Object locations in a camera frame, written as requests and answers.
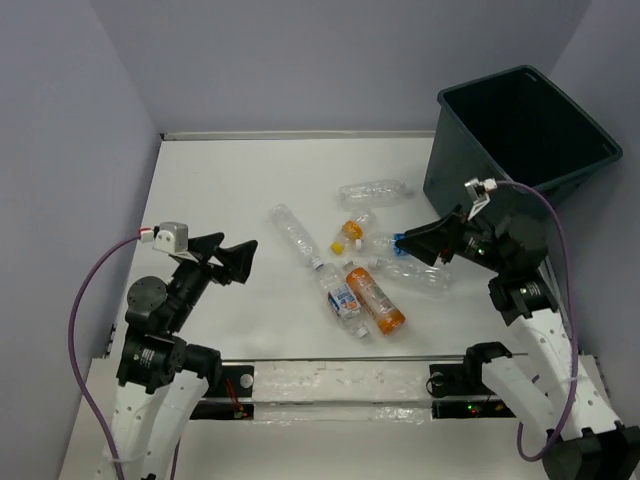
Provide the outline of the orange juice bottle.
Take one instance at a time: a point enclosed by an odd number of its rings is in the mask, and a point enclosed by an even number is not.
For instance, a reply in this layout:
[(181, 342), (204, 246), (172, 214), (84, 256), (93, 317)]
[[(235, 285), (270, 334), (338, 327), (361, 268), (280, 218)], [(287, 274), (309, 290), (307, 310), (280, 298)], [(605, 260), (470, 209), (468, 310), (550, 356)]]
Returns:
[(381, 289), (368, 270), (356, 265), (353, 261), (344, 263), (343, 270), (346, 274), (346, 283), (383, 335), (393, 334), (405, 323), (404, 314)]

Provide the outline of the dark green plastic bin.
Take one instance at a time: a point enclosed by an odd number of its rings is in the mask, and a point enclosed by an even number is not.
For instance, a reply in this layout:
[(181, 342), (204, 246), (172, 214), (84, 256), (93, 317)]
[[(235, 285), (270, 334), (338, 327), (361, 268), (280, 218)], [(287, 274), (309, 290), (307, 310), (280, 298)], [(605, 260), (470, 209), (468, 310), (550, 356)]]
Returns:
[(440, 113), (423, 192), (439, 216), (469, 208), (465, 182), (494, 178), (525, 184), (534, 196), (501, 187), (479, 214), (499, 226), (524, 214), (559, 238), (550, 213), (590, 177), (618, 161), (622, 147), (583, 108), (532, 66), (523, 65), (440, 91)]

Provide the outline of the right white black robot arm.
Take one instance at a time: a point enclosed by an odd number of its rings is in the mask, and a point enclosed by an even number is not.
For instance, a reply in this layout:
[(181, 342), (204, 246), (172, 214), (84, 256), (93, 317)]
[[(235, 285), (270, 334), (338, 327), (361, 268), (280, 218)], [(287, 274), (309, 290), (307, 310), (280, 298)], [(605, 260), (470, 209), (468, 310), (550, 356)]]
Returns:
[(539, 273), (548, 249), (541, 223), (515, 215), (499, 226), (460, 206), (406, 231), (398, 247), (433, 265), (460, 256), (495, 272), (489, 295), (536, 374), (528, 378), (499, 342), (468, 348), (460, 368), (470, 391), (487, 388), (543, 439), (538, 457), (550, 479), (629, 479), (639, 464), (639, 429), (626, 426), (600, 394), (564, 326), (556, 296)]

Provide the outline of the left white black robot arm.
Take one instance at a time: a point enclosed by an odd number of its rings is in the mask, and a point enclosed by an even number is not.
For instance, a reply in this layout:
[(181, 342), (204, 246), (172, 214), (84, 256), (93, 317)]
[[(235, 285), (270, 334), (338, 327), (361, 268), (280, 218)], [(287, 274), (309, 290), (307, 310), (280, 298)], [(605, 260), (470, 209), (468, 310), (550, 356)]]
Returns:
[(142, 228), (138, 239), (177, 268), (169, 281), (142, 277), (127, 292), (111, 438), (98, 479), (165, 478), (195, 407), (223, 377), (219, 351), (178, 333), (209, 285), (248, 280), (258, 248), (255, 240), (225, 248), (223, 233), (191, 237), (177, 222)]

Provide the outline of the small bottle orange band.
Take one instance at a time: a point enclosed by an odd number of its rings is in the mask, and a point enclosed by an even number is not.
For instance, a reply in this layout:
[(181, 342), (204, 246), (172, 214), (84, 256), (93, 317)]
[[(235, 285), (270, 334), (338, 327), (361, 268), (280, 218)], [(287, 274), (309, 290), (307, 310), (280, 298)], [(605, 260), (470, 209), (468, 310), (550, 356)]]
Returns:
[(329, 250), (335, 255), (347, 251), (359, 252), (363, 249), (364, 238), (377, 222), (376, 214), (368, 208), (352, 212), (352, 215), (338, 229)]

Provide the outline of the clear crushed bottle near bin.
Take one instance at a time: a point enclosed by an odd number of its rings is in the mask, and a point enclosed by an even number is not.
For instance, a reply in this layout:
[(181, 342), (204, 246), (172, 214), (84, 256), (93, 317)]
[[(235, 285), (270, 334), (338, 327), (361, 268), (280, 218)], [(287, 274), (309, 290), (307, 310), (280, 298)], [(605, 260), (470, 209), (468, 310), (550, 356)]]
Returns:
[(414, 190), (396, 179), (345, 185), (337, 191), (338, 203), (345, 210), (393, 206), (413, 196)]

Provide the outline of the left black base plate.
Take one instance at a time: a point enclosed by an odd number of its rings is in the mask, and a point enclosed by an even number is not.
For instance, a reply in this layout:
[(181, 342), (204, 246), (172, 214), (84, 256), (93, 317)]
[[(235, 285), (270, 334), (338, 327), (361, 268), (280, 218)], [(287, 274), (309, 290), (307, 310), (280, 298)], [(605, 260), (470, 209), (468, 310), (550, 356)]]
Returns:
[(255, 369), (252, 364), (227, 364), (215, 387), (210, 387), (198, 402), (190, 419), (212, 421), (244, 421), (254, 418), (253, 387)]

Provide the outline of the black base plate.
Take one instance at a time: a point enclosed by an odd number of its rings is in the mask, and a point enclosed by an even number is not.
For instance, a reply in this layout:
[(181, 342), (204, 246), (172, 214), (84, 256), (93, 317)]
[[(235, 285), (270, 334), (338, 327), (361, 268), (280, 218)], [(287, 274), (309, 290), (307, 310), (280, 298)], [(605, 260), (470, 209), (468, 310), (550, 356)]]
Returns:
[(469, 380), (461, 363), (432, 364), (429, 373), (425, 389), (432, 398), (434, 420), (515, 417), (497, 394), (483, 384)]
[(255, 369), (252, 364), (227, 364), (215, 387), (210, 387), (198, 402), (190, 419), (212, 421), (244, 421), (254, 418), (253, 387)]

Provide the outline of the clear bottle blue label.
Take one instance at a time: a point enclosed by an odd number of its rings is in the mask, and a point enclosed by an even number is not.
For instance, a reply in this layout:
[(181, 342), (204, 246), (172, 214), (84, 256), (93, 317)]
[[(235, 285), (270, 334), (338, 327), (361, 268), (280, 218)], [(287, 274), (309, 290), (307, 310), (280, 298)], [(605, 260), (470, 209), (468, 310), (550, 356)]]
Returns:
[(354, 247), (357, 253), (365, 256), (400, 258), (408, 256), (406, 251), (397, 246), (397, 242), (404, 237), (403, 233), (375, 232), (357, 239)]

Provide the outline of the clear bottle white blue cap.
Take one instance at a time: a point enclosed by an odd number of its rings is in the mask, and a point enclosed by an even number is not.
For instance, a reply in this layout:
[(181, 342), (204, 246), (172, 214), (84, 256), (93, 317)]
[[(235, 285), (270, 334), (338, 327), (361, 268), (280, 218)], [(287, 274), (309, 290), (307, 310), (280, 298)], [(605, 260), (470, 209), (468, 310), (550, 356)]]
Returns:
[(416, 293), (441, 296), (452, 286), (451, 274), (444, 267), (387, 258), (373, 259), (368, 266), (375, 275)]

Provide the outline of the long clear ribbed bottle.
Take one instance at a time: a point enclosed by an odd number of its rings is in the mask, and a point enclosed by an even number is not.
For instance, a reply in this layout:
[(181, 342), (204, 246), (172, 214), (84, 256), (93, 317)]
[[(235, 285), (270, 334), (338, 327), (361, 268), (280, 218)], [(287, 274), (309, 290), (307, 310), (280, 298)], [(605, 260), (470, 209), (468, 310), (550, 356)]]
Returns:
[(274, 206), (269, 219), (304, 267), (318, 270), (325, 265), (316, 242), (287, 205)]

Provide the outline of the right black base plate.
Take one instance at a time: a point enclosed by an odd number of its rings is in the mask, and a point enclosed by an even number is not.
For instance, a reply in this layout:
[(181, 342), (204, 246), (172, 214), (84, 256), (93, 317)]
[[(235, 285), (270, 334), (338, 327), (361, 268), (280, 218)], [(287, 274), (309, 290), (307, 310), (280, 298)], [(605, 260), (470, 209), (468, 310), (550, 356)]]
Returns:
[(434, 420), (515, 417), (497, 394), (483, 384), (469, 380), (461, 363), (432, 364), (429, 373), (425, 389), (432, 398)]

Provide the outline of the bottle white blue orange label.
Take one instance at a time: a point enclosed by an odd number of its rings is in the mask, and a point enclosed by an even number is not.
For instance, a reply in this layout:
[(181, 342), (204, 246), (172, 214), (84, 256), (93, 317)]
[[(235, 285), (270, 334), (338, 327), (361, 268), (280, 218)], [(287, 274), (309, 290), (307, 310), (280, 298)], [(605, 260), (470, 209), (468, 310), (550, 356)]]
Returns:
[(339, 326), (358, 339), (366, 338), (369, 329), (365, 324), (362, 306), (342, 276), (343, 271), (320, 257), (312, 259), (311, 268)]

